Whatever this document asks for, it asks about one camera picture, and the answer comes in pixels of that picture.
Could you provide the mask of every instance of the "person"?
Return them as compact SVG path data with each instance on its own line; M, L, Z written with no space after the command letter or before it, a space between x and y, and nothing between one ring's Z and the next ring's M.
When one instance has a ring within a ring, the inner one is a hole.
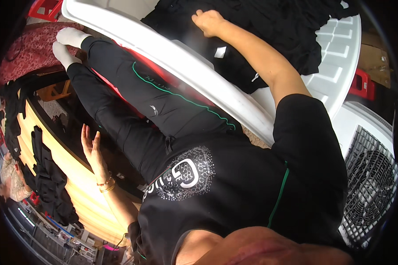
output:
M25 183L24 174L18 163L7 152L3 158L3 166L0 171L0 196L5 199L11 198L14 201L22 201L28 198L32 193L32 189Z
M53 44L85 109L149 183L138 211L107 170L100 132L92 141L83 126L85 156L138 261L352 263L337 232L345 162L324 105L266 42L217 11L198 10L192 21L206 37L236 48L269 85L277 108L272 149L253 146L227 113L181 96L111 40L64 28ZM90 68L65 45L85 50Z

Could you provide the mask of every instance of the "white plastic table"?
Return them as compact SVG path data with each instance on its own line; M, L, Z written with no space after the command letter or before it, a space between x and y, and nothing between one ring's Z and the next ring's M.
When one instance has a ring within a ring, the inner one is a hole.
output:
M147 57L195 88L272 146L276 109L269 88L251 96L234 87L201 59L166 39L140 19L158 0L64 0L62 14ZM303 76L310 93L338 112L354 77L361 43L359 16L330 19L317 33L322 47L319 73Z

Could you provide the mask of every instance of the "fan grille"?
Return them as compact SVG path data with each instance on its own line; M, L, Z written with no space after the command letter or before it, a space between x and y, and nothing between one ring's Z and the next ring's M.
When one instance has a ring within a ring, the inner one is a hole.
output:
M369 232L394 200L398 165L387 148L361 126L355 132L345 163L348 196L339 231L348 245L366 248Z

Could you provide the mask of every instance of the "black sweatshirt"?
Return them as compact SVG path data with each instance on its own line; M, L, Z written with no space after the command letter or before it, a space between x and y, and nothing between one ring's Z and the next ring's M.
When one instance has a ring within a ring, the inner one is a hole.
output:
M347 174L324 105L304 95L283 98L273 135L272 149L224 134L175 140L129 226L134 250L150 264L172 265L189 231L226 237L249 226L342 247Z

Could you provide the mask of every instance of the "bracelet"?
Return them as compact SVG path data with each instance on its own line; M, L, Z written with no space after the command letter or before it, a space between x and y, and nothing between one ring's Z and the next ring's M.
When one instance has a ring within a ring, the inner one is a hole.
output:
M107 193L108 191L111 191L111 190L113 190L114 188L115 188L115 183L114 183L111 187L109 187L109 188L107 188L107 189L105 189L105 190L101 190L101 189L99 189L99 190L100 190L101 193Z
M109 183L109 181L111 181L111 179L112 179L112 176L109 176L109 179L108 179L105 183L103 183L103 184L97 183L97 185L98 185L99 187L106 186L106 185Z

